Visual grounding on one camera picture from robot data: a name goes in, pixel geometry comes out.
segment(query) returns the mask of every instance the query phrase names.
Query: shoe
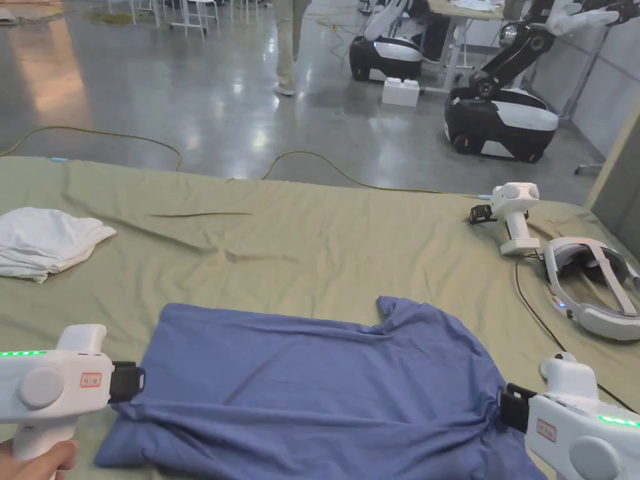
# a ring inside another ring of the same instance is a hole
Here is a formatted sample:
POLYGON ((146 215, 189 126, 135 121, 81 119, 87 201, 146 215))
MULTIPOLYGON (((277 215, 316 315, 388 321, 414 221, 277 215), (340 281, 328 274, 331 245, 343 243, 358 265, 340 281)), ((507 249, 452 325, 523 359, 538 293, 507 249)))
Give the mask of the shoe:
POLYGON ((439 55, 434 55, 434 54, 431 54, 430 52, 424 52, 423 56, 424 56, 424 61, 426 61, 427 63, 430 63, 432 65, 437 65, 440 63, 439 55))
POLYGON ((276 85, 274 85, 273 87, 273 91, 275 93, 279 93, 280 95, 284 95, 285 97, 292 97, 293 95, 296 94, 296 92, 294 90, 288 90, 287 88, 284 88, 282 85, 280 85, 279 83, 277 83, 276 85))

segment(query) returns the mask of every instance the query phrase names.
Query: beige pants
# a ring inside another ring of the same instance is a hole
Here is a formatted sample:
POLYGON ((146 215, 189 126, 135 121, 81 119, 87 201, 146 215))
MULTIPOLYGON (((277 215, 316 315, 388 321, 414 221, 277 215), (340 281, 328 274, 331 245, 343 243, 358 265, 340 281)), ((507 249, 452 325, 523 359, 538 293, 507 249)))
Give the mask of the beige pants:
POLYGON ((280 86, 294 89, 293 64, 298 59, 302 17, 311 0, 274 0, 278 28, 278 66, 280 86))

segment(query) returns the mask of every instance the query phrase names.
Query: white block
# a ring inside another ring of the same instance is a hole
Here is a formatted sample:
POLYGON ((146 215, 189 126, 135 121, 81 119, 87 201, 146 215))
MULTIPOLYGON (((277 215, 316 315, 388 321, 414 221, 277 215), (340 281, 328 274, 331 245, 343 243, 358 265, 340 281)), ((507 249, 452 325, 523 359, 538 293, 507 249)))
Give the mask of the white block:
POLYGON ((415 107, 419 95, 420 85, 415 80, 402 82, 399 78, 388 78, 382 91, 382 103, 415 107))

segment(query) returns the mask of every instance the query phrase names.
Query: polished floor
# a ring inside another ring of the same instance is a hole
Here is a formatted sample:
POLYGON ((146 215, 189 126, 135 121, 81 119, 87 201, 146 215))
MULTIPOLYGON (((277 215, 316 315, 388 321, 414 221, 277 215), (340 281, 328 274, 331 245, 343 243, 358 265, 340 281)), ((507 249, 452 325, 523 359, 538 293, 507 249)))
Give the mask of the polished floor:
MULTIPOLYGON (((345 8, 349 3, 312 3, 295 99, 271 91, 271 9, 261 9, 259 22, 252 12, 246 25, 237 13, 232 24, 230 6, 223 6, 221 38, 212 33, 204 42, 195 29, 185 38, 183 29, 151 22, 93 24, 82 8, 51 22, 0 28, 0 150, 35 127, 74 125, 169 143, 184 155, 183 172, 258 179, 276 156, 310 150, 379 186, 490 193, 507 181, 531 181, 544 199, 586 199, 595 177, 573 170, 592 161, 593 149, 570 125, 535 165, 461 156, 444 136, 444 96, 427 94, 415 109, 386 106, 381 85, 354 82, 348 58, 339 57, 364 18, 345 8), (334 33, 321 23, 346 27, 334 33)), ((159 145, 68 131, 40 132, 14 154, 160 170, 177 161, 159 145)), ((354 186, 305 154, 283 158, 269 178, 354 186)))

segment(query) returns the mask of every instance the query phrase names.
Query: olive green fabric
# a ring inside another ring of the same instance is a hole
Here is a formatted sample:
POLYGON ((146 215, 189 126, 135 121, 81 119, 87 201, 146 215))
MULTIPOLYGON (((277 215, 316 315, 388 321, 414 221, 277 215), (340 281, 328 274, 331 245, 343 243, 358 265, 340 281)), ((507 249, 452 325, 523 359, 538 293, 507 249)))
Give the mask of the olive green fabric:
MULTIPOLYGON (((428 302, 460 318, 507 381, 541 391, 538 365, 558 348, 518 295, 515 261, 499 254, 507 239, 504 225, 467 223, 470 208, 480 203, 460 195, 2 158, 0 214, 55 208, 98 218, 118 234, 85 263, 42 285, 0 278, 0 349, 52 348, 64 327, 102 323, 108 329, 104 352, 112 360, 140 361, 169 302, 372 325, 380 318, 376 298, 389 295, 428 302)), ((541 202, 529 225, 543 244, 551 236, 586 236, 626 253, 581 207, 541 202)), ((640 345, 586 334, 554 308, 536 260, 521 260, 519 271, 527 299, 565 346, 594 368, 603 385, 640 409, 640 345)), ((585 278, 568 288, 586 301, 604 295, 585 278)), ((152 467, 92 465, 114 418, 106 409, 79 421, 81 450, 67 478, 168 476, 152 467)), ((7 426, 1 430, 3 438, 12 434, 7 426)))

